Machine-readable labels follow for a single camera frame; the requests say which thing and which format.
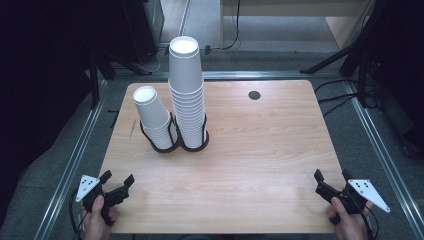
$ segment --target hand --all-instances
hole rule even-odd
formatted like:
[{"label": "hand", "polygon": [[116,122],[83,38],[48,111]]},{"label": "hand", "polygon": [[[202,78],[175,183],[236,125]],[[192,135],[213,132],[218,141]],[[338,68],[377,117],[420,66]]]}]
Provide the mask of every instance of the hand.
[{"label": "hand", "polygon": [[[366,239],[366,228],[364,220],[360,214],[349,215],[346,208],[340,202],[340,199],[333,197],[331,199],[332,206],[328,212],[328,217],[335,217],[338,213],[340,223],[336,225],[336,235],[339,240],[364,240]],[[367,202],[367,207],[371,209],[372,203]],[[368,215],[368,209],[364,209],[365,216]]]},{"label": "hand", "polygon": [[[85,240],[106,240],[110,236],[110,227],[105,224],[101,216],[101,211],[104,205],[103,196],[97,196],[94,200],[91,213],[87,213],[84,218]],[[109,209],[109,217],[112,221],[118,218],[118,213],[114,208]]]}]

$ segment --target wooden table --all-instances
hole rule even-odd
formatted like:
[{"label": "wooden table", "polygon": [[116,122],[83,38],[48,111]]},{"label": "wooden table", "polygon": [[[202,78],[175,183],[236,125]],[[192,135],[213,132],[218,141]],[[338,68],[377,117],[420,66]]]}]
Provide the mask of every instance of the wooden table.
[{"label": "wooden table", "polygon": [[[341,189],[345,182],[310,82],[206,82],[209,145],[155,152],[139,128],[132,99],[153,86],[173,111],[167,83],[128,87],[100,174],[104,190],[130,175],[117,205],[115,233],[328,233],[328,203],[313,174]],[[259,100],[249,92],[258,91]]]}]

